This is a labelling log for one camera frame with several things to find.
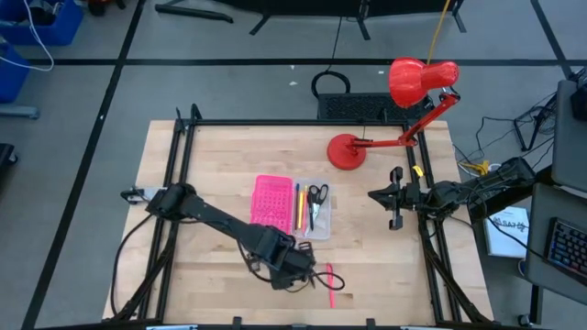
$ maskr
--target blue bin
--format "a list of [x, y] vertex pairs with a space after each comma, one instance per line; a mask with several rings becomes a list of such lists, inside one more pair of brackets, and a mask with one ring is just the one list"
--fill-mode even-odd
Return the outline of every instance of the blue bin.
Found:
[[[0, 4], [4, 2], [11, 4], [6, 8], [12, 12], [4, 11], [0, 16], [3, 20], [14, 21], [27, 14], [22, 0], [0, 0]], [[16, 5], [14, 2], [19, 2], [22, 5]], [[47, 0], [47, 2], [54, 5], [59, 0]], [[82, 18], [82, 9], [73, 0], [64, 0], [63, 7], [55, 18], [55, 22], [50, 26], [35, 26], [35, 29], [46, 46], [65, 46], [72, 43], [73, 37], [82, 23]], [[13, 45], [38, 45], [28, 25], [0, 26], [0, 35]]]
[[[28, 65], [9, 44], [0, 43], [0, 56], [22, 65]], [[0, 60], [0, 103], [11, 103], [27, 78], [28, 69]]]
[[27, 8], [23, 0], [0, 0], [0, 19], [5, 21], [11, 21], [15, 19], [15, 13], [19, 15], [26, 15]]

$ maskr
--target wooden tabletop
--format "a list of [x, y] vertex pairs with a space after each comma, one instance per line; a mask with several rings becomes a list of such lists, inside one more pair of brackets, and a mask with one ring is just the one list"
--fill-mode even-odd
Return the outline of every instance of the wooden tabletop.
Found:
[[[151, 122], [137, 186], [161, 186], [172, 128], [172, 121]], [[316, 270], [324, 270], [330, 262], [347, 283], [336, 293], [336, 309], [329, 308], [328, 292], [322, 286], [298, 293], [272, 290], [271, 285], [248, 273], [234, 240], [206, 225], [182, 225], [165, 323], [228, 324], [234, 316], [241, 316], [249, 325], [364, 325], [371, 317], [377, 325], [434, 324], [416, 214], [404, 211], [404, 228], [390, 231], [391, 213], [367, 196], [368, 191], [389, 184], [392, 168], [407, 169], [405, 148], [372, 148], [359, 169], [337, 170], [328, 162], [326, 148], [328, 141], [340, 133], [362, 136], [363, 127], [200, 126], [187, 179], [207, 203], [246, 222], [258, 175], [328, 180], [331, 237], [313, 245]], [[368, 126], [365, 138], [390, 139], [400, 134], [400, 128]], [[458, 181], [447, 124], [432, 123], [426, 139], [436, 181]], [[181, 156], [182, 142], [179, 150]], [[415, 151], [420, 161], [418, 149]], [[144, 208], [144, 204], [130, 206], [125, 233], [147, 215]], [[455, 216], [468, 220], [464, 209], [461, 207]], [[145, 275], [154, 223], [143, 226], [122, 252], [116, 284], [118, 309]], [[485, 316], [493, 318], [471, 229], [451, 220], [444, 227], [457, 283]], [[446, 290], [438, 280], [444, 316], [449, 319]], [[154, 297], [159, 288], [156, 283]], [[151, 299], [151, 315], [156, 301]], [[107, 305], [105, 316], [110, 315]]]

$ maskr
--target white paper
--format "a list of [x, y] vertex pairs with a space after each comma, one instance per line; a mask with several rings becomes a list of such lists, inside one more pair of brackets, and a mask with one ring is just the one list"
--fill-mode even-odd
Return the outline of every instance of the white paper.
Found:
[[[525, 208], [508, 206], [490, 218], [507, 234], [519, 239], [524, 244], [528, 241], [529, 221]], [[499, 232], [489, 220], [485, 219], [485, 236], [490, 256], [525, 258], [526, 249], [511, 237]]]

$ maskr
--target black scissors handle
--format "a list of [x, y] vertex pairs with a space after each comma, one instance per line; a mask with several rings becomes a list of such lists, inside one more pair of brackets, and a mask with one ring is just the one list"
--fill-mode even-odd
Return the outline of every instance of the black scissors handle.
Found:
[[322, 205], [328, 196], [328, 185], [323, 184], [320, 189], [314, 184], [308, 188], [308, 195], [310, 196], [310, 203]]

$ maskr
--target yellow pencil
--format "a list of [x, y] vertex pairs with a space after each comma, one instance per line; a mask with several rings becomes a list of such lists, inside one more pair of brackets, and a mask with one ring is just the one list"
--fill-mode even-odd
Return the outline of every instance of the yellow pencil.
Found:
[[302, 212], [304, 210], [304, 191], [300, 190], [300, 199], [297, 204], [297, 229], [302, 228]]
[[307, 196], [308, 196], [308, 186], [306, 185], [304, 187], [304, 202], [303, 202], [304, 216], [302, 216], [302, 233], [304, 236], [305, 236], [305, 208], [307, 207]]

